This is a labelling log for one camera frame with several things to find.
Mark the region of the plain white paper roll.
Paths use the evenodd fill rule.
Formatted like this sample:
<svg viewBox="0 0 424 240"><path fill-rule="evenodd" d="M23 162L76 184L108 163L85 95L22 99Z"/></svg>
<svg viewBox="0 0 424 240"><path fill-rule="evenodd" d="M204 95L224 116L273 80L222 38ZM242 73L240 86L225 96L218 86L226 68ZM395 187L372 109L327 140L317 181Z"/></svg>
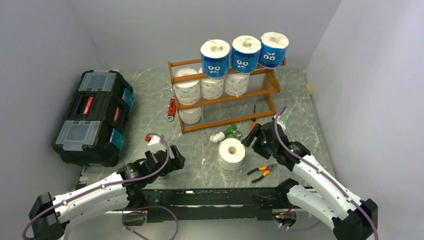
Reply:
<svg viewBox="0 0 424 240"><path fill-rule="evenodd" d="M185 124L196 124L203 117L202 108L194 107L189 109L182 109L179 111L179 116L182 122Z"/></svg>

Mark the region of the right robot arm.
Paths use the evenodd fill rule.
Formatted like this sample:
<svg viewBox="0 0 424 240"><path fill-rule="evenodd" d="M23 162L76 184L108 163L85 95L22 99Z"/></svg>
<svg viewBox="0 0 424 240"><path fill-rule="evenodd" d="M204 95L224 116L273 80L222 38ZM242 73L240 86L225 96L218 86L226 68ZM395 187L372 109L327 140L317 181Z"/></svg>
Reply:
<svg viewBox="0 0 424 240"><path fill-rule="evenodd" d="M270 201L282 208L300 207L327 225L338 240L378 239L378 206L349 191L298 141L289 141L275 121L257 123L241 142L265 159L273 157L316 191L288 178L275 188Z"/></svg>

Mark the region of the blue paper roll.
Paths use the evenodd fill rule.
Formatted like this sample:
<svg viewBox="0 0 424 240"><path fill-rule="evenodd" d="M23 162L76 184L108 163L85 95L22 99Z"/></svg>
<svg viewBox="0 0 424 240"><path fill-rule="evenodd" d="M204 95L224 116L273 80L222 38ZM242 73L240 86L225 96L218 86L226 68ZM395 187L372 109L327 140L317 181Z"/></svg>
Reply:
<svg viewBox="0 0 424 240"><path fill-rule="evenodd" d="M231 45L230 65L238 73L249 74L258 65L261 42L253 36L241 35Z"/></svg>
<svg viewBox="0 0 424 240"><path fill-rule="evenodd" d="M202 72L209 78L224 77L230 69L230 51L224 40L207 40L200 48Z"/></svg>
<svg viewBox="0 0 424 240"><path fill-rule="evenodd" d="M289 39L278 32L266 32L261 36L260 43L258 64L268 69L281 66L289 46Z"/></svg>

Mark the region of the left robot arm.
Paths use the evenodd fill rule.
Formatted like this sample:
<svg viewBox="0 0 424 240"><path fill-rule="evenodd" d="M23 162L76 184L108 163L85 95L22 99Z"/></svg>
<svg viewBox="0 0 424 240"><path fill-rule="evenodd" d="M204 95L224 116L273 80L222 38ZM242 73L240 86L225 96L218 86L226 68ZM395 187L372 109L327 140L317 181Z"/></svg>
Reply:
<svg viewBox="0 0 424 240"><path fill-rule="evenodd" d="M72 221L91 218L112 210L137 210L150 203L150 195L143 189L158 177L181 170L185 157L175 145L155 153L145 152L145 158L128 163L108 177L62 195L52 196L50 192L40 194L28 217L30 222L24 228L22 238L32 229L33 240L59 240Z"/></svg>

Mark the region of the white floral paper roll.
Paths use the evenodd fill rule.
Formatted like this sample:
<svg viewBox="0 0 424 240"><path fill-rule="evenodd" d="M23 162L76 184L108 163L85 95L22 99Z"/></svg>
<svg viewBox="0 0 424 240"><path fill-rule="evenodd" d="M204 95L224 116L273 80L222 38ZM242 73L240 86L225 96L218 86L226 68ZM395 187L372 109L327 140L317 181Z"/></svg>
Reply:
<svg viewBox="0 0 424 240"><path fill-rule="evenodd" d="M198 71L188 67L179 69L174 76L183 77L195 74L198 74ZM199 79L175 83L173 88L179 103L182 105L193 105L200 100L201 86Z"/></svg>
<svg viewBox="0 0 424 240"><path fill-rule="evenodd" d="M225 76L219 78L200 79L200 93L206 100L218 99L224 92Z"/></svg>
<svg viewBox="0 0 424 240"><path fill-rule="evenodd" d="M224 80L225 93L236 98L245 94L248 90L249 77L249 73L228 74Z"/></svg>

